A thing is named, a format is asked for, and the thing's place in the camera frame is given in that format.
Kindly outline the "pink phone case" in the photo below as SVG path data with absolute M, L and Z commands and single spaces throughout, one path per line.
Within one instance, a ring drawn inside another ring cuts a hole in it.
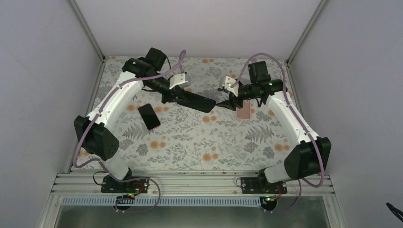
M 243 101 L 242 108 L 236 108 L 236 116 L 240 120 L 250 120 L 251 119 L 251 107 L 250 107 L 249 100 Z

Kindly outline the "black phone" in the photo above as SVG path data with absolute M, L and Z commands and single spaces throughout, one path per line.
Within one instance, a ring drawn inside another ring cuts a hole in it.
M 184 91 L 175 102 L 203 113 L 209 113 L 216 106 L 215 100 L 188 91 Z

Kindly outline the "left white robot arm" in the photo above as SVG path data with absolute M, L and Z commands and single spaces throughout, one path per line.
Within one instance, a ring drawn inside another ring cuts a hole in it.
M 100 104 L 85 117 L 77 116 L 74 120 L 78 144 L 73 166 L 82 168 L 91 162 L 98 162 L 114 180 L 113 186 L 118 191 L 129 191 L 133 181 L 131 170 L 117 154 L 119 141 L 110 129 L 128 102 L 148 83 L 151 83 L 153 90 L 170 86 L 170 82 L 164 82 L 165 76 L 181 68 L 185 56 L 184 49 L 179 54 L 178 62 L 164 73 L 160 71 L 167 56 L 158 49 L 151 48 L 145 57 L 127 60 L 117 82 Z

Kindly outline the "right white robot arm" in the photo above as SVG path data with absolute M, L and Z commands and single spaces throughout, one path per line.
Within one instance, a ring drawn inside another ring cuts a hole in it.
M 246 100 L 260 99 L 278 118 L 289 137 L 291 152 L 285 160 L 258 173 L 258 189 L 270 193 L 280 181 L 299 180 L 315 173 L 324 174 L 331 150 L 327 137 L 320 137 L 293 105 L 281 79 L 271 79 L 265 61 L 248 65 L 250 84 L 230 76 L 220 79 L 219 91 L 229 94 L 219 107 L 235 111 Z

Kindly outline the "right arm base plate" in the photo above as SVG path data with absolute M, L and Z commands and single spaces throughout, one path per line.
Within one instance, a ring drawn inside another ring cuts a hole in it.
M 284 181 L 268 183 L 264 178 L 242 177 L 240 187 L 243 194 L 286 194 L 287 185 Z

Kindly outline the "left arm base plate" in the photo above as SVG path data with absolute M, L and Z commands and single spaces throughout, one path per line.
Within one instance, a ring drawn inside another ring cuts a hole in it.
M 101 192 L 102 193 L 122 193 L 122 194 L 138 194 L 147 193 L 149 187 L 149 180 L 135 179 L 131 182 L 118 182 L 106 176 L 103 179 Z

